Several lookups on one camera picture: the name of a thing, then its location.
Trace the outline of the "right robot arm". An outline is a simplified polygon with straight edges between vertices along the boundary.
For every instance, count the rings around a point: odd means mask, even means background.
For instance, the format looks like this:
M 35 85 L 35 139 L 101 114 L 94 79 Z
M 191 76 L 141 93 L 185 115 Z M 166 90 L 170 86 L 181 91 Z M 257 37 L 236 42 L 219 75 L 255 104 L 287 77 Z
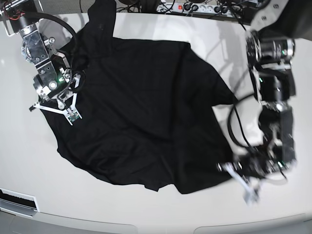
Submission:
M 75 30 L 58 17 L 39 12 L 39 1 L 2 0 L 0 15 L 8 36 L 20 34 L 21 54 L 33 64 L 38 74 L 33 78 L 39 101 L 30 110 L 44 108 L 44 104 L 55 102 L 60 110 L 73 110 L 66 101 L 75 101 L 81 72 L 74 67 L 78 52 L 78 36 Z M 40 20 L 49 20 L 66 29 L 74 40 L 73 49 L 67 53 L 54 46 L 55 38 L 46 38 L 38 29 Z

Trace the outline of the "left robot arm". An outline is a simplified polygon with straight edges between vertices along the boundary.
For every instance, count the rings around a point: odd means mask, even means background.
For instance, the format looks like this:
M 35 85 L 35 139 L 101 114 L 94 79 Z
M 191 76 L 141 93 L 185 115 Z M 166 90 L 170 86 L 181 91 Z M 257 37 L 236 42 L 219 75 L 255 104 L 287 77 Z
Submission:
M 260 145 L 245 146 L 247 154 L 220 165 L 237 180 L 264 179 L 284 172 L 296 161 L 293 110 L 288 101 L 296 94 L 292 73 L 295 40 L 312 26 L 309 0 L 264 0 L 253 12 L 246 32 L 251 96 L 262 106 L 258 126 L 263 133 Z

